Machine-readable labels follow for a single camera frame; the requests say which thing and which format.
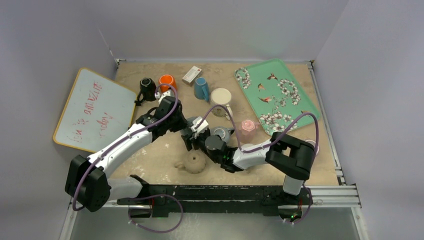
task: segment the bird print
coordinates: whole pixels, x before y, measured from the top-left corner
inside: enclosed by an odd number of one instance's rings
[[[268,79],[268,80],[271,80],[271,79],[277,79],[277,77],[274,75],[274,73],[272,73],[272,72],[271,72],[271,76],[269,76],[267,79]]]
[[[271,102],[271,97],[265,97],[265,98],[260,98],[260,97],[258,97],[258,99],[260,99],[262,102],[264,102],[264,103],[269,103],[269,102]]]
[[[262,85],[262,83],[259,83],[259,85],[257,86],[257,89],[259,90],[259,92],[261,91],[261,89],[266,90],[264,85]]]

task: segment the mug handle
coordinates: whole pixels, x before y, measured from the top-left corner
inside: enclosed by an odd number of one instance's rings
[[[233,111],[231,110],[231,107],[230,107],[230,105],[226,105],[226,109],[228,109],[228,112],[229,112],[229,114],[231,115],[231,117],[233,116]],[[230,120],[230,116],[228,116],[228,113],[227,112],[225,112],[225,117],[226,117],[226,119],[228,119],[228,120]]]
[[[206,87],[202,86],[201,89],[203,90],[204,99],[206,102],[209,102],[209,92],[206,90]]]
[[[134,101],[136,106],[141,106],[142,102],[145,101],[145,95],[143,94],[143,98],[140,100],[141,96],[142,96],[142,90],[140,88],[140,91],[138,92],[138,95],[137,95],[137,99]]]
[[[234,127],[227,127],[226,128],[227,130],[228,130],[228,132],[229,132],[229,134],[231,135],[231,134],[233,134],[234,133]]]
[[[184,163],[182,161],[178,161],[178,162],[174,163],[173,166],[177,169],[183,169],[183,168],[186,167],[186,166],[184,166]]]

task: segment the blue mug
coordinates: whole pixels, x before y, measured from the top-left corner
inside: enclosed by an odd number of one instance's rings
[[[194,96],[209,102],[209,86],[204,77],[198,77],[194,82]]]

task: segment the orange mug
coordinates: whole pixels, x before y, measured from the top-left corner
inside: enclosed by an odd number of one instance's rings
[[[177,90],[177,83],[175,82],[175,78],[169,74],[165,74],[159,78],[159,84],[169,84],[172,85],[175,90]],[[168,91],[170,87],[168,86],[160,86],[160,91],[162,93]]]

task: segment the white mug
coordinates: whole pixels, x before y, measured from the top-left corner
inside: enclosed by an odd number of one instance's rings
[[[231,92],[225,88],[220,87],[213,90],[210,93],[210,104],[212,106],[215,106],[217,104],[225,106],[232,117],[233,111],[231,110],[231,107],[230,107],[231,98],[232,98]],[[228,113],[222,107],[219,107],[219,106],[215,107],[212,110],[212,114],[221,118],[226,117],[228,120],[230,120],[230,116],[228,116]]]

